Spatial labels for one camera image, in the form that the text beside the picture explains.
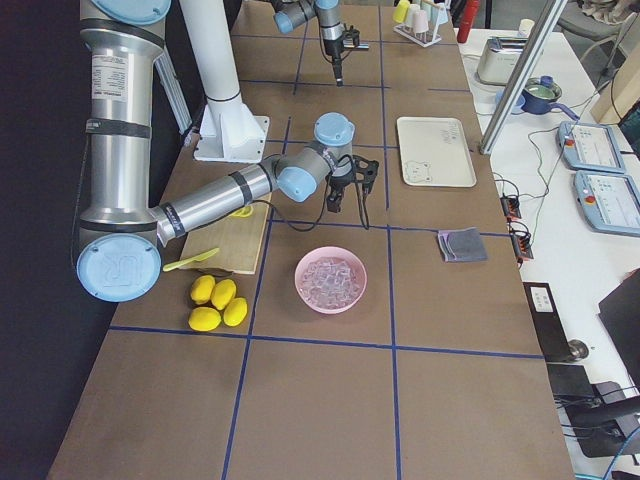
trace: red bottle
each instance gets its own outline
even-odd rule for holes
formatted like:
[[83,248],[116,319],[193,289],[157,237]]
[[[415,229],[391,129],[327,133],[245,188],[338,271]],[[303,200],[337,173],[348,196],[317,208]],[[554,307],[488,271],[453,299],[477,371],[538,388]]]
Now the red bottle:
[[462,12],[462,20],[460,21],[460,27],[458,28],[458,43],[465,43],[469,38],[469,31],[473,27],[473,21],[476,18],[478,10],[480,9],[480,0],[467,0],[464,6],[464,12]]

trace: toaster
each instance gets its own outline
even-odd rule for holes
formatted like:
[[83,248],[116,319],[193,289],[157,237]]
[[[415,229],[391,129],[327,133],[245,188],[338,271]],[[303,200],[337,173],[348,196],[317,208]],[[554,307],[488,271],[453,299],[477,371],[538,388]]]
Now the toaster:
[[478,80],[506,85],[526,43],[526,38],[489,37],[478,63]]

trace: yellow spoon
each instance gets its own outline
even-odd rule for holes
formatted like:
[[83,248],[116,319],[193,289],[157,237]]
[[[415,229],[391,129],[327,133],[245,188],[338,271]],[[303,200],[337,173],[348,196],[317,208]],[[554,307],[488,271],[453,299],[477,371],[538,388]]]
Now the yellow spoon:
[[218,247],[212,248],[211,250],[207,250],[206,252],[202,252],[198,255],[195,255],[190,258],[185,258],[184,260],[178,260],[177,262],[167,263],[164,267],[162,267],[163,272],[169,272],[171,270],[175,270],[187,263],[191,262],[202,262],[209,257],[213,257],[216,253],[218,253],[220,249]]

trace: yellow lemon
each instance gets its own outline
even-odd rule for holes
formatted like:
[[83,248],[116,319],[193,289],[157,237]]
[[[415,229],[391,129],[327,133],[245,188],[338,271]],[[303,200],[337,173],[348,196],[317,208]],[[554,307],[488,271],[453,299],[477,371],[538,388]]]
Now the yellow lemon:
[[225,278],[213,288],[211,303],[218,310],[224,310],[229,302],[236,296],[236,282]]
[[213,275],[202,275],[196,278],[191,285],[191,300],[196,302],[196,305],[204,305],[211,299],[211,292],[216,284],[216,279]]
[[236,297],[227,305],[227,308],[222,314],[222,319],[228,327],[237,327],[247,316],[248,310],[247,299]]
[[211,307],[196,307],[189,315],[189,326],[197,332],[213,330],[221,321],[220,312]]

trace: pink bowl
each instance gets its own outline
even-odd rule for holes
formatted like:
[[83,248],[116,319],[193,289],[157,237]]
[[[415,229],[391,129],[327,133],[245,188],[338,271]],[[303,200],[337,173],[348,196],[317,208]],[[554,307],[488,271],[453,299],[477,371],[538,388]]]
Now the pink bowl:
[[[355,284],[357,284],[358,286],[358,289],[356,289],[357,295],[356,293],[354,293],[351,297],[349,297],[349,302],[344,306],[336,306],[335,308],[323,308],[315,303],[311,298],[306,297],[303,293],[303,277],[305,276],[305,273],[312,263],[318,262],[322,258],[344,260],[351,269],[352,278],[354,279]],[[316,312],[328,314],[342,313],[346,310],[349,310],[358,302],[358,300],[360,300],[360,298],[362,298],[362,294],[364,293],[367,286],[367,272],[360,259],[349,250],[345,250],[344,248],[340,247],[320,247],[307,253],[298,262],[298,266],[296,267],[295,272],[295,284],[296,291],[298,292],[298,295],[300,295],[302,301]]]

